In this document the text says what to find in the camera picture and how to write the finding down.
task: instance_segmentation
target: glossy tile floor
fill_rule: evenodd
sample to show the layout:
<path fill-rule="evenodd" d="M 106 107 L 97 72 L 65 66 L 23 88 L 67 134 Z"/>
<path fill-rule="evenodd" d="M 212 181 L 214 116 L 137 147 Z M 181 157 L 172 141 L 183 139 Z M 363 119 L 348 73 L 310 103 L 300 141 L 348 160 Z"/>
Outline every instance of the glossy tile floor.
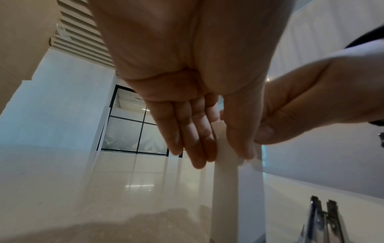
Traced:
<path fill-rule="evenodd" d="M 209 242 L 214 163 L 0 147 L 0 242 Z M 382 242 L 384 200 L 265 174 L 267 242 L 294 242 L 311 195 L 336 200 L 355 243 Z"/>

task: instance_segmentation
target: black sleeve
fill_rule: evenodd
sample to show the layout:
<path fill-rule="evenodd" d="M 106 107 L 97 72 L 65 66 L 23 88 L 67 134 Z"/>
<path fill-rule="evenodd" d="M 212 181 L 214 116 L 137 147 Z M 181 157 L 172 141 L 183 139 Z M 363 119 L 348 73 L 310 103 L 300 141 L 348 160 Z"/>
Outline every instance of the black sleeve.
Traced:
<path fill-rule="evenodd" d="M 383 39 L 383 38 L 384 38 L 384 25 L 357 38 L 351 44 L 347 45 L 346 48 L 362 45 L 364 43 L 368 43 L 368 42 Z M 370 122 L 370 124 L 384 127 L 384 120 L 376 120 L 376 121 Z"/>

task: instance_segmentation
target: human hand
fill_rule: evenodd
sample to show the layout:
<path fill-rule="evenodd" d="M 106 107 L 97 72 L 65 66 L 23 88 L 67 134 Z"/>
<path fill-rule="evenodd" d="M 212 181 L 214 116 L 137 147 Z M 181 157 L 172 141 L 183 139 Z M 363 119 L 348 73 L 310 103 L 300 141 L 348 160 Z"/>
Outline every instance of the human hand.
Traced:
<path fill-rule="evenodd" d="M 216 158 L 210 123 L 224 98 L 227 138 L 243 158 L 266 72 L 294 0 L 88 0 L 119 75 L 143 97 L 173 154 Z"/>
<path fill-rule="evenodd" d="M 334 123 L 384 118 L 384 40 L 334 53 L 265 87 L 256 142 L 274 144 Z"/>

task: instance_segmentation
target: wall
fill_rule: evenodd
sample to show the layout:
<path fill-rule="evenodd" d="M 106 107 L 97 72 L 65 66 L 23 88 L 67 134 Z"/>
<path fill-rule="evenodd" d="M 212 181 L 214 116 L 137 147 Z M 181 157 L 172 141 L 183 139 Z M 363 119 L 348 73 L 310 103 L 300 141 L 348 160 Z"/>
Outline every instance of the wall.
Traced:
<path fill-rule="evenodd" d="M 50 49 L 0 116 L 0 144 L 90 150 L 114 74 Z"/>
<path fill-rule="evenodd" d="M 315 0 L 292 15 L 269 77 L 343 49 L 382 24 L 382 0 Z M 383 131 L 368 123 L 332 125 L 265 146 L 265 171 L 384 197 L 384 149 L 377 136 Z"/>

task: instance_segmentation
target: corrugated panel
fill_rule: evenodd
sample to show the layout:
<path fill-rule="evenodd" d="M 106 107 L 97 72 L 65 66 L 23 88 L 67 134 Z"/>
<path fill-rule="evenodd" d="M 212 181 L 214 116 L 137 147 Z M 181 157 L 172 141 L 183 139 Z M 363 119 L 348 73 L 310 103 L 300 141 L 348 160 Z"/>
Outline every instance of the corrugated panel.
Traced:
<path fill-rule="evenodd" d="M 51 38 L 54 49 L 73 56 L 114 68 L 101 34 L 88 9 L 86 0 L 57 0 L 62 14 L 59 23 L 70 37 L 67 39 L 59 34 Z"/>

